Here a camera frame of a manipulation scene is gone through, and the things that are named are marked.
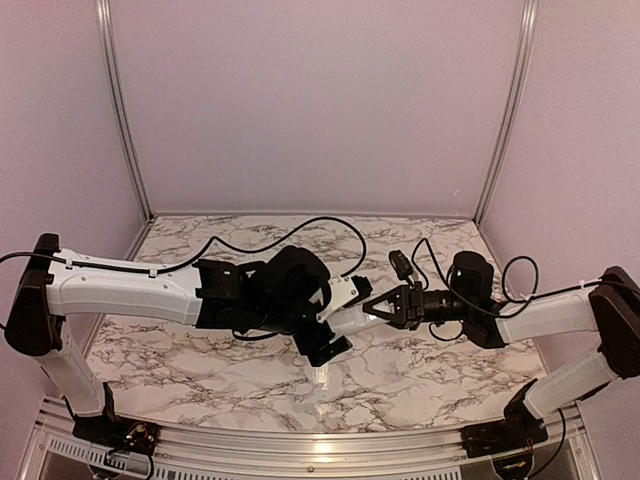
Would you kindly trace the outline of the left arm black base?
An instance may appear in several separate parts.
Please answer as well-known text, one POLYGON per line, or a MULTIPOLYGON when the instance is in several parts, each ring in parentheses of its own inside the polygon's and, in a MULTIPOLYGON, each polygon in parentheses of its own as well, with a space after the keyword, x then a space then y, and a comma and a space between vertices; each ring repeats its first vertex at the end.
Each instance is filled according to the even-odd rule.
POLYGON ((73 435, 111 450, 152 455, 159 430, 156 423, 118 415, 113 419, 106 416, 75 417, 73 435))

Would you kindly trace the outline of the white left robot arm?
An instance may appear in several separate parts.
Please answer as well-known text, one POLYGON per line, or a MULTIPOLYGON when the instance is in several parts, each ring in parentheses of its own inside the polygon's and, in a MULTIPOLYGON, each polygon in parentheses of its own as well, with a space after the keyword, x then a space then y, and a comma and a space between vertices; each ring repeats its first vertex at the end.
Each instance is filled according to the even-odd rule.
POLYGON ((92 260, 42 235, 20 278, 4 336, 36 359, 63 393, 77 419, 106 445, 125 438, 110 390, 92 372, 70 334, 67 316, 107 314, 148 317, 196 329, 228 330, 258 340, 286 335, 313 366, 348 350, 330 326, 336 311, 371 293, 352 273, 338 277, 310 250, 286 246, 269 261, 234 265, 202 253, 177 265, 92 260))

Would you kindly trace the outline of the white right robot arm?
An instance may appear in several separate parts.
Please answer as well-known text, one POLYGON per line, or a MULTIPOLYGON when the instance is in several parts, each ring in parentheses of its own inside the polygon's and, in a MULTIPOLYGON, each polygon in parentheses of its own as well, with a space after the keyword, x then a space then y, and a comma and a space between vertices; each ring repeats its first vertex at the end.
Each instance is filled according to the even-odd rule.
POLYGON ((484 349, 556 334, 598 334, 596 350, 531 381, 505 406, 495 428, 502 446, 519 446, 554 410, 616 379, 638 376, 639 287, 623 269, 611 267, 591 283, 523 300, 493 299, 493 277, 482 255, 461 251, 442 277, 445 289, 426 290, 407 280, 365 302, 363 310, 399 330, 458 321, 463 335, 484 349))

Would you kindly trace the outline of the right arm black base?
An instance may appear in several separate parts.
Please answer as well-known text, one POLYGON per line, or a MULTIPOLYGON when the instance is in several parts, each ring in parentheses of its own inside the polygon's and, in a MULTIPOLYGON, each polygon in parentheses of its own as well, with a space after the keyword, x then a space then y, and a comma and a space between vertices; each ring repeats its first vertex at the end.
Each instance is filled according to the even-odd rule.
POLYGON ((462 448, 469 458, 530 448, 548 438, 542 420, 520 414, 466 426, 461 430, 462 448))

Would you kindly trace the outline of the white remote control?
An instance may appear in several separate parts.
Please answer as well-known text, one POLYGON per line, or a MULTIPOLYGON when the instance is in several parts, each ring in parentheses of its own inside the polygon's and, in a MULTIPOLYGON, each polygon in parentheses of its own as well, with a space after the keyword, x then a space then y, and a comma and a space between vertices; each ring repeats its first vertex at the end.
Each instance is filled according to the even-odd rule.
POLYGON ((366 313, 361 305, 357 305, 333 313, 327 323, 334 333, 349 335, 386 324, 386 321, 366 313))

